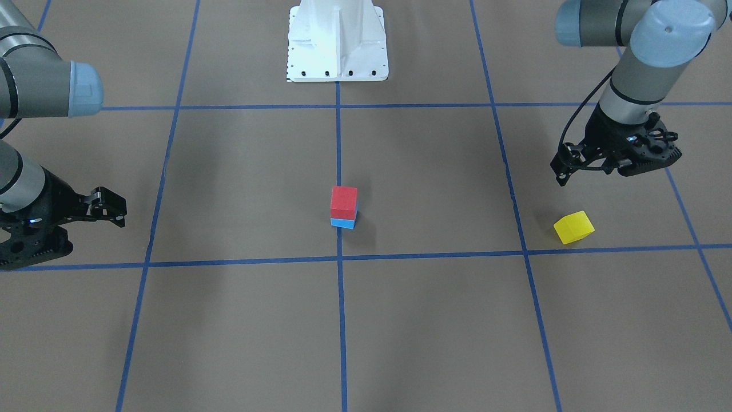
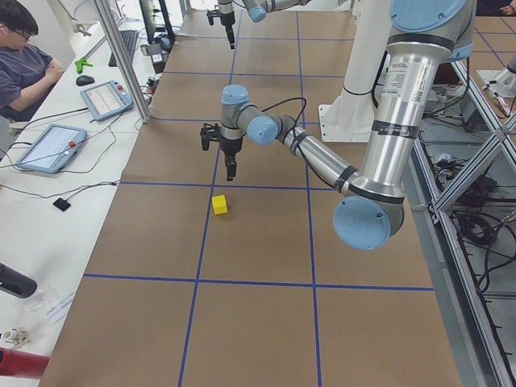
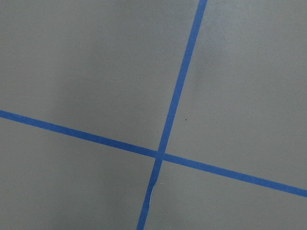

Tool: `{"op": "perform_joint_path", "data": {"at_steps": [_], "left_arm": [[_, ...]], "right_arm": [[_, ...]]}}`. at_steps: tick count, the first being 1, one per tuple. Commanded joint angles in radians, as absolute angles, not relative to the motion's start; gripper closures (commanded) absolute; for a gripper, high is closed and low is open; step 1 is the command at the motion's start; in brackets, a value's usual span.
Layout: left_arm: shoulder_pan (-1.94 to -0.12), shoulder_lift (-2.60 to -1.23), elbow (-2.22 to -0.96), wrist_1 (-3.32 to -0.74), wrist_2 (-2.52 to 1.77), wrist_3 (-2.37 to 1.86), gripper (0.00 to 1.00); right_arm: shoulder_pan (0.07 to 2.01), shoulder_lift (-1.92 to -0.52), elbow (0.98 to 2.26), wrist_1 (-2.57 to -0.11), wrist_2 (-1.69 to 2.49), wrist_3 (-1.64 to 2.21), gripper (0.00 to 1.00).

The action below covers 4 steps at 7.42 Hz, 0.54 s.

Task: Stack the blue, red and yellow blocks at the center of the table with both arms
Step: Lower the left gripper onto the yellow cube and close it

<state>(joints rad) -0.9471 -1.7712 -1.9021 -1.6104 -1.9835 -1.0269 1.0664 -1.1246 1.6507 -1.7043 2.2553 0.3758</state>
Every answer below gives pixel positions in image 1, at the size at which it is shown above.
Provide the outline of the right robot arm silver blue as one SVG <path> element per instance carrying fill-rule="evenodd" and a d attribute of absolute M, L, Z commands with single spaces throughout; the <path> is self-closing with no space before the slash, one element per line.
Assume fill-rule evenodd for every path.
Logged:
<path fill-rule="evenodd" d="M 2 119 L 7 136 L 21 120 L 80 117 L 102 109 L 104 90 L 99 73 L 86 63 L 65 61 L 53 44 L 11 1 L 3 1 Z M 110 221 L 125 226 L 126 200 L 100 187 L 81 195 L 10 144 L 2 143 L 2 213 L 20 216 L 32 208 L 39 222 Z"/>

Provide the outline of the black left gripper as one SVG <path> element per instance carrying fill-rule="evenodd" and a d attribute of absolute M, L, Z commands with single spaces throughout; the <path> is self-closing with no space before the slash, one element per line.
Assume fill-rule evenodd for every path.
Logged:
<path fill-rule="evenodd" d="M 641 156 L 649 152 L 650 128 L 644 124 L 623 124 L 609 117 L 597 105 L 584 130 L 580 144 L 561 142 L 551 161 L 556 182 L 564 187 L 570 177 L 581 167 L 591 169 L 591 164 L 602 160 L 598 168 L 604 172 L 651 172 L 658 169 L 654 156 Z"/>

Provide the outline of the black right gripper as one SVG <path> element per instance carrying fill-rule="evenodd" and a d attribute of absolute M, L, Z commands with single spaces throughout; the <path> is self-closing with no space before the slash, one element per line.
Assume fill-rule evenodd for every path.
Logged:
<path fill-rule="evenodd" d="M 45 184 L 38 198 L 19 211 L 1 212 L 2 229 L 42 229 L 75 221 L 108 221 L 126 227 L 126 199 L 103 186 L 90 195 L 76 193 L 55 174 L 44 170 Z"/>

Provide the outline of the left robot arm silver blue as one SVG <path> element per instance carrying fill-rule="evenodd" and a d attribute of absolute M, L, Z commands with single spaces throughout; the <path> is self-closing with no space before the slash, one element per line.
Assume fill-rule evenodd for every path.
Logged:
<path fill-rule="evenodd" d="M 577 171 L 624 177 L 682 157 L 658 107 L 692 60 L 730 20 L 729 1 L 565 1 L 555 34 L 572 47 L 617 46 L 619 62 L 594 88 L 600 98 L 578 144 L 560 136 L 551 169 L 560 186 Z"/>

